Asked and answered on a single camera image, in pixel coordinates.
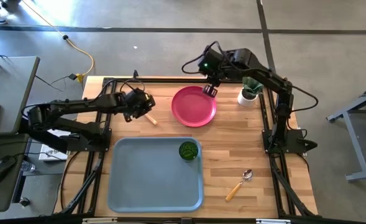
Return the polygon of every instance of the clear bottle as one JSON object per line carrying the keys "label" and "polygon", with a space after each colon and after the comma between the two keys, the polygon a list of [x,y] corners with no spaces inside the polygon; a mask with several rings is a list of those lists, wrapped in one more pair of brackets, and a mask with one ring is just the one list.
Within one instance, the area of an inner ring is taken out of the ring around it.
{"label": "clear bottle", "polygon": [[33,165],[32,163],[27,162],[27,161],[22,161],[21,171],[33,172],[34,170],[35,170],[35,165]]}

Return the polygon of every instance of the green object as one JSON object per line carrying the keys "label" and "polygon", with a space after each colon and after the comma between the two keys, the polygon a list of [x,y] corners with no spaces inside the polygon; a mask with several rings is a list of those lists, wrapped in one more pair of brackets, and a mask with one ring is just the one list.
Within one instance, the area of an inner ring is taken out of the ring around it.
{"label": "green object", "polygon": [[261,83],[250,77],[244,77],[242,83],[244,84],[242,95],[248,100],[253,100],[263,88]]}
{"label": "green object", "polygon": [[192,161],[198,155],[198,147],[193,142],[184,142],[178,148],[178,153],[182,159],[185,161]]}

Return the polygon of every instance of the wooden table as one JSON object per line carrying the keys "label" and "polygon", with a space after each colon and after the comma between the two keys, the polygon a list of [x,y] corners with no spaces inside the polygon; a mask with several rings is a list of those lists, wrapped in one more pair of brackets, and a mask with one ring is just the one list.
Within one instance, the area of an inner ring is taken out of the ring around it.
{"label": "wooden table", "polygon": [[[103,78],[88,77],[83,97],[97,96],[101,90]],[[189,128],[180,124],[173,117],[170,109],[173,95],[182,87],[189,85],[203,86],[204,84],[145,84],[146,91],[155,98],[156,106],[152,108],[149,115],[158,121],[156,126],[144,116],[134,119],[130,123],[126,123],[121,114],[111,118],[113,131],[111,147],[104,160],[95,211],[96,217],[276,218],[278,216],[270,162],[268,156],[263,152],[261,137],[263,122],[259,100],[250,108],[239,106],[237,95],[242,85],[222,84],[218,88],[217,113],[214,119],[201,128]],[[268,114],[270,114],[268,100],[266,100],[266,104]],[[95,117],[96,113],[81,113],[77,120],[87,123],[94,121]],[[294,114],[290,124],[293,128],[296,127]],[[132,136],[192,136],[202,144],[205,197],[199,210],[191,213],[115,213],[108,208],[107,194],[112,147],[119,139]],[[87,158],[88,153],[79,154],[66,173],[63,188],[64,205],[75,196],[83,183]],[[286,163],[292,188],[304,204],[313,213],[317,213],[306,164],[296,154],[286,154]],[[226,195],[241,180],[242,173],[246,169],[254,171],[252,181],[243,184],[236,196],[230,202],[226,202],[224,200]],[[92,188],[88,190],[85,212],[91,199],[91,191]],[[285,211],[288,211],[284,190],[281,190],[281,195]],[[60,202],[58,201],[55,212],[59,210]]]}

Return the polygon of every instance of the plastic tray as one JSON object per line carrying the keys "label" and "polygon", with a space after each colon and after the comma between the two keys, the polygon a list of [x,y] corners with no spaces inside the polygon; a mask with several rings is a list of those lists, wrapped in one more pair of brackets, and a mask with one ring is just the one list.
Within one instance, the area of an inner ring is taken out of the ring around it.
{"label": "plastic tray", "polygon": [[[191,141],[198,156],[185,162],[179,146]],[[123,138],[112,155],[108,207],[114,212],[192,212],[203,201],[202,148],[189,137]]]}

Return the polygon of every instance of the metal spoon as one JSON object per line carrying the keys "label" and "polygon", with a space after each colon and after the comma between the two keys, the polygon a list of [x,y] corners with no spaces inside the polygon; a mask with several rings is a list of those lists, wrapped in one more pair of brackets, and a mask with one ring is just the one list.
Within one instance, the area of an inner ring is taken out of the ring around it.
{"label": "metal spoon", "polygon": [[242,174],[242,180],[239,182],[239,184],[237,184],[234,189],[231,190],[231,192],[227,195],[226,197],[226,201],[229,202],[232,197],[237,193],[238,189],[240,188],[240,186],[245,182],[245,181],[250,181],[252,179],[253,176],[253,171],[251,169],[245,171]]}

